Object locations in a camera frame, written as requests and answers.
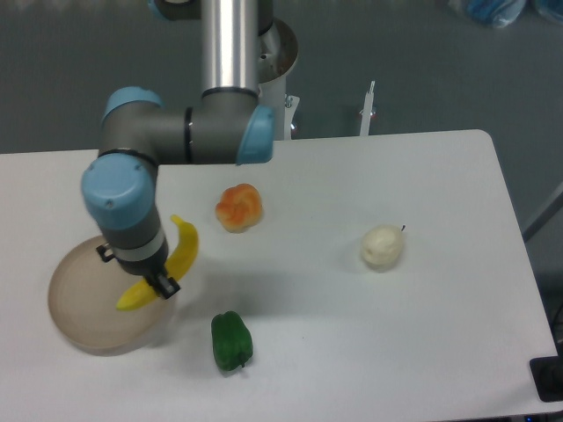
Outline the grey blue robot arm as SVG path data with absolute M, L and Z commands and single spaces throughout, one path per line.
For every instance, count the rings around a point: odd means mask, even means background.
M 81 192 L 106 240 L 100 257 L 116 260 L 167 299 L 179 291 L 179 279 L 165 266 L 158 168 L 271 159 L 274 113 L 259 102 L 258 64 L 260 39 L 274 15 L 269 1 L 152 1 L 150 8 L 169 21 L 201 21 L 201 105 L 172 113 L 152 91 L 117 90 L 107 101 L 99 155 L 82 176 Z

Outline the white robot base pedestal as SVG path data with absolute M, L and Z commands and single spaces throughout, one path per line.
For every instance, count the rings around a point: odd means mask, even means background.
M 287 79 L 297 64 L 299 46 L 293 30 L 274 18 L 268 31 L 260 36 L 258 62 L 260 103 L 274 110 L 275 140 L 291 140 L 300 98 L 287 91 Z

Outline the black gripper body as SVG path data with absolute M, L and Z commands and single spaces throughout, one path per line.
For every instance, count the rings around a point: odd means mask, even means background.
M 114 255 L 121 269 L 126 273 L 152 279 L 159 274 L 168 275 L 168 271 L 165 269 L 168 252 L 168 244 L 161 244 L 154 253 L 146 258 L 140 258 L 138 253 L 134 253 L 134 250 L 117 249 L 114 251 Z

